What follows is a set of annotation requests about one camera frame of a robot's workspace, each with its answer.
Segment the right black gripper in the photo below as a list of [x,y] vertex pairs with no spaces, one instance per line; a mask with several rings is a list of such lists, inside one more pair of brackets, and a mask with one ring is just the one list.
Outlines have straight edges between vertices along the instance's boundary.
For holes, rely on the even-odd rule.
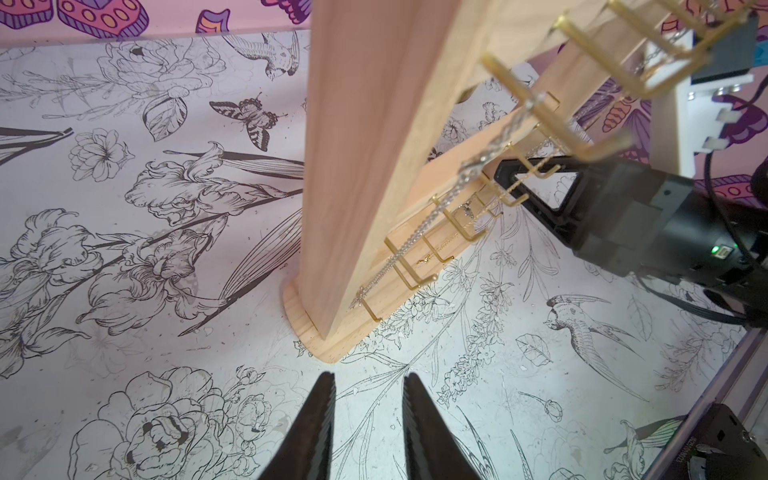
[[617,276],[638,269],[650,247],[694,190],[686,177],[619,159],[584,167],[558,157],[548,179],[506,159],[493,180],[577,257]]

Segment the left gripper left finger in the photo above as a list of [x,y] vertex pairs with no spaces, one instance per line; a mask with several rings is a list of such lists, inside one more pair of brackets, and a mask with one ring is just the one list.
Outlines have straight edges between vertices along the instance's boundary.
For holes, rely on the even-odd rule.
[[330,478],[335,400],[335,376],[323,372],[259,480]]

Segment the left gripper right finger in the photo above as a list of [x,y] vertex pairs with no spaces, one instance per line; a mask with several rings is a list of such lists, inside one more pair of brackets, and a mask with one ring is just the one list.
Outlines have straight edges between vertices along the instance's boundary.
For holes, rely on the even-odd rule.
[[403,381],[402,417],[408,479],[479,479],[416,373]]

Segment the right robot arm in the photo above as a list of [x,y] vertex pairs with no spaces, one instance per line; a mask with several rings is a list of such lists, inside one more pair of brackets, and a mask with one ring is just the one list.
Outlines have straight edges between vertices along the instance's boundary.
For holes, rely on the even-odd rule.
[[672,296],[666,301],[708,320],[766,327],[766,211],[622,158],[558,161],[576,178],[556,208],[522,184],[519,160],[502,161],[493,179],[576,257],[621,277],[694,283],[719,312]]

